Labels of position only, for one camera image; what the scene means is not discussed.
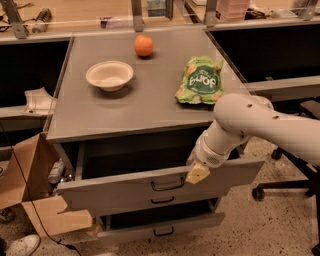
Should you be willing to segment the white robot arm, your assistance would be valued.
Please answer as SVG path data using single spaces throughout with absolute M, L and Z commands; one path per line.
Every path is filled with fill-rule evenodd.
M 320 165 L 319 120 L 277 112 L 260 96 L 231 93 L 217 101 L 214 121 L 197 139 L 186 181 L 196 184 L 207 178 L 252 136 Z

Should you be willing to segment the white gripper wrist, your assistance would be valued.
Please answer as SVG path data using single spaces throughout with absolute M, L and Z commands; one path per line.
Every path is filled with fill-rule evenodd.
M 221 155 L 214 152 L 205 141 L 208 133 L 204 131 L 196 141 L 190 154 L 191 169 L 186 176 L 186 181 L 197 184 L 209 174 L 209 168 L 220 167 L 229 157 L 230 153 Z

